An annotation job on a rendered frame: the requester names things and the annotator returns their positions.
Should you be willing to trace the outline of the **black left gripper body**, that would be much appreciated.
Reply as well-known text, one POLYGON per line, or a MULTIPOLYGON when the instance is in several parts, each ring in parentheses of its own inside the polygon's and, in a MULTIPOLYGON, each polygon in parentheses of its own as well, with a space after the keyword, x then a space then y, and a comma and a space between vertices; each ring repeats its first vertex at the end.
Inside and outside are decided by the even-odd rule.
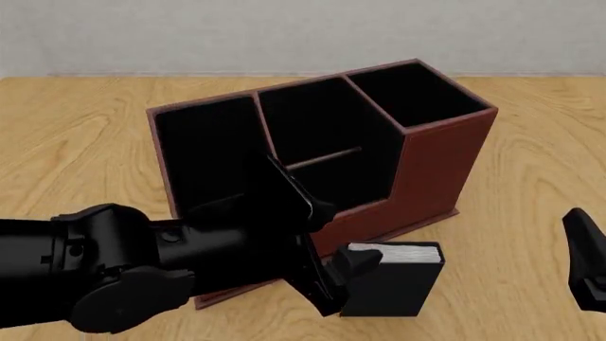
POLYGON ((283 279, 305 297, 323 317, 337 314, 348 299, 346 287, 319 258, 308 234, 294 235, 283 279))

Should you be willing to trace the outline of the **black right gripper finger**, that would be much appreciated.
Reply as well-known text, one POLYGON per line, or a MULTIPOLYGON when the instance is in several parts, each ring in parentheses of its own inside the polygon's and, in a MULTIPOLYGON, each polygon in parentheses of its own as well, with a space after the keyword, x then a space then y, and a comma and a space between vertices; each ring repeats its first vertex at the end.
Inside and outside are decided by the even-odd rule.
POLYGON ((606 278, 606 235, 580 207, 562 218, 570 256, 570 278, 606 278))

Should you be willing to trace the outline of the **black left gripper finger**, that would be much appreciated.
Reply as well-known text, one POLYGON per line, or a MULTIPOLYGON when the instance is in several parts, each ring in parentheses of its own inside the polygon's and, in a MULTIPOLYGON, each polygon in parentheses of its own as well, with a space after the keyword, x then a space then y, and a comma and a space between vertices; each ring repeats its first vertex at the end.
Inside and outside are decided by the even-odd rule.
POLYGON ((376 269, 382 258, 376 249, 356 251, 341 246, 330 259, 330 276, 335 281, 351 281, 376 269))

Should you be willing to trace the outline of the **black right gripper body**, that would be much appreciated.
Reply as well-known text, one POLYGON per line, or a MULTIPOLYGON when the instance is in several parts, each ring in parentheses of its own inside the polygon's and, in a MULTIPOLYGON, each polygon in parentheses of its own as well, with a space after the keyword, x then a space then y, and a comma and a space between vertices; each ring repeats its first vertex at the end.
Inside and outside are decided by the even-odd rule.
POLYGON ((606 314, 606 277, 572 278, 568 285, 582 311, 606 314))

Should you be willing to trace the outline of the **black book with white pages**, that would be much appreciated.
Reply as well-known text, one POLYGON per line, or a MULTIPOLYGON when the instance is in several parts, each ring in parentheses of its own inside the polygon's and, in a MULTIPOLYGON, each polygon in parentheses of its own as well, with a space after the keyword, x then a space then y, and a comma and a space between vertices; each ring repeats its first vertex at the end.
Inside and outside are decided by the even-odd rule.
POLYGON ((348 285, 342 317, 416 317, 445 264, 437 242, 357 242, 348 249, 375 250, 382 259, 348 285))

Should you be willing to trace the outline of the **red-brown desk caddy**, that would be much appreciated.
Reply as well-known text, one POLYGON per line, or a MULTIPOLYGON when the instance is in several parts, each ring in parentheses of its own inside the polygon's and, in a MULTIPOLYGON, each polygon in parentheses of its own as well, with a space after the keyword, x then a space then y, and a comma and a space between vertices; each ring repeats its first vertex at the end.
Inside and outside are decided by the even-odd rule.
POLYGON ((232 201, 244 156, 259 150, 336 206, 312 236, 322 256, 455 215, 497 113, 419 60, 147 111, 174 218, 232 201))

